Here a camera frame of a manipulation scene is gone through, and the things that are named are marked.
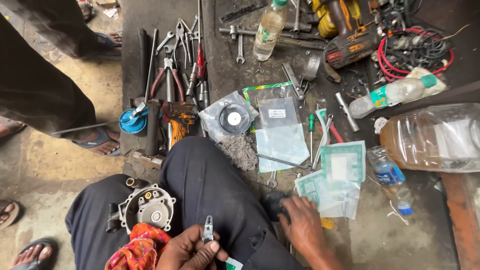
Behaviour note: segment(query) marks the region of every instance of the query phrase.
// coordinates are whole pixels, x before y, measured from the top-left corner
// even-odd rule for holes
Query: bottle cap
[[[398,212],[402,215],[411,215],[413,214],[412,208],[407,208],[407,209],[399,209]]]
[[[287,0],[273,0],[273,4],[279,8],[283,8],[287,4]]]
[[[428,74],[426,76],[423,76],[421,78],[421,81],[423,82],[423,85],[425,87],[432,87],[435,84],[437,84],[437,79],[435,78],[435,75],[433,75],[433,74]]]

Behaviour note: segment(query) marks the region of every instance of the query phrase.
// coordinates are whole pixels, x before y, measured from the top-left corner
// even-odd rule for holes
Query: dark pants
[[[63,53],[79,58],[99,53],[75,0],[0,0]],[[78,86],[38,54],[0,14],[0,115],[43,133],[96,123],[95,108]],[[92,130],[64,134],[78,140]]]
[[[129,242],[126,230],[106,233],[108,205],[132,190],[127,175],[89,185],[74,200],[67,217],[78,270],[103,270],[118,248]],[[223,153],[207,138],[187,137],[165,160],[160,186],[177,199],[172,237],[213,216],[220,245],[248,269],[296,270],[303,267],[277,240],[271,222],[249,187]]]

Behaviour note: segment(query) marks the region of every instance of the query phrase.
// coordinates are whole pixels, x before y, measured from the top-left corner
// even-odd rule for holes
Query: orange power drill
[[[190,133],[190,125],[198,117],[198,109],[188,102],[165,102],[160,110],[166,123],[172,124],[170,148]]]

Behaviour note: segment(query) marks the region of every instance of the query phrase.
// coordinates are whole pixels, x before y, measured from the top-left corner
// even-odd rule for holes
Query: green bottle cap
[[[287,4],[287,0],[273,0],[273,4],[279,8],[283,8]]]
[[[426,76],[423,76],[421,78],[421,81],[423,82],[423,85],[425,87],[432,87],[435,84],[437,84],[437,79],[435,78],[435,75],[433,75],[433,74],[428,74]]]

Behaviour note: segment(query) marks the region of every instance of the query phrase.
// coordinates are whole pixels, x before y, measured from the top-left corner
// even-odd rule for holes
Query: fingernail
[[[210,249],[213,252],[217,252],[219,248],[220,248],[220,245],[217,243],[217,241],[212,241],[212,243],[210,244]]]

